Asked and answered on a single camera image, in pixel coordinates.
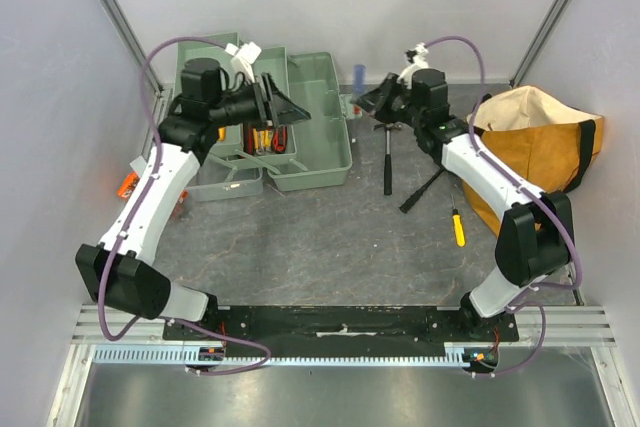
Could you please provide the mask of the green translucent tool box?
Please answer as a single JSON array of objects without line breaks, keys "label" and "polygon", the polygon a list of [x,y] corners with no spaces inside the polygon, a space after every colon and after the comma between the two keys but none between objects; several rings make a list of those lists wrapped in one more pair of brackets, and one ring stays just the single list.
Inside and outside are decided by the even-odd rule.
[{"label": "green translucent tool box", "polygon": [[[202,40],[181,41],[177,47],[175,94],[181,92],[180,72],[196,58],[220,63],[235,82],[239,75],[225,52],[228,43],[241,46],[238,34],[218,34]],[[282,192],[338,186],[345,182],[352,166],[347,120],[352,106],[339,92],[332,56],[327,52],[290,55],[283,47],[268,47],[253,64],[255,81],[269,73],[277,87],[295,104],[311,114],[309,121],[287,127],[287,148],[263,155],[244,151],[243,124],[225,127],[225,141],[219,140],[187,191],[198,202],[257,195],[264,178],[270,178]]]}]

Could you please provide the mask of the yellow black utility knife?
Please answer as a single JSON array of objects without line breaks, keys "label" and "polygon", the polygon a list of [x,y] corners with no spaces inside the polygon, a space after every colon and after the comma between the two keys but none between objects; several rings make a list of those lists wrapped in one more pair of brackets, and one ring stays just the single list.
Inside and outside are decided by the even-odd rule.
[{"label": "yellow black utility knife", "polygon": [[264,132],[262,130],[253,129],[252,137],[253,153],[255,155],[263,155],[265,152]]},{"label": "yellow black utility knife", "polygon": [[274,133],[275,131],[273,129],[263,131],[264,148],[267,151],[272,150]]}]

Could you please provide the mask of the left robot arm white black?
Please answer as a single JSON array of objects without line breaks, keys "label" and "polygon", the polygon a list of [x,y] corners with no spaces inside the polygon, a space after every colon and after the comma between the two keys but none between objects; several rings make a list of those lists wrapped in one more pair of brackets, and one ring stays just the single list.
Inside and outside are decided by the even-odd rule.
[{"label": "left robot arm white black", "polygon": [[161,234],[187,184],[204,164],[222,127],[280,127],[307,121],[268,73],[235,82],[220,63],[196,58],[180,72],[181,92],[160,123],[156,143],[126,205],[96,245],[83,244],[75,262],[91,299],[148,320],[185,320],[196,338],[220,327],[217,299],[170,281],[153,267]]}]

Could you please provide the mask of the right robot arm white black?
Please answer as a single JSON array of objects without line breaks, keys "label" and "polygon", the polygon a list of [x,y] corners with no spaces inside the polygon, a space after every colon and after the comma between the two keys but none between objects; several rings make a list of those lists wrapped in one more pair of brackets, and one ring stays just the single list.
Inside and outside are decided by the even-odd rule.
[{"label": "right robot arm white black", "polygon": [[516,175],[465,120],[452,115],[443,72],[419,69],[409,83],[390,73],[355,104],[382,123],[409,126],[419,148],[464,181],[500,223],[495,267],[460,302],[457,324],[465,338],[483,339],[504,314],[514,312],[527,289],[573,261],[568,196],[547,193]]}]

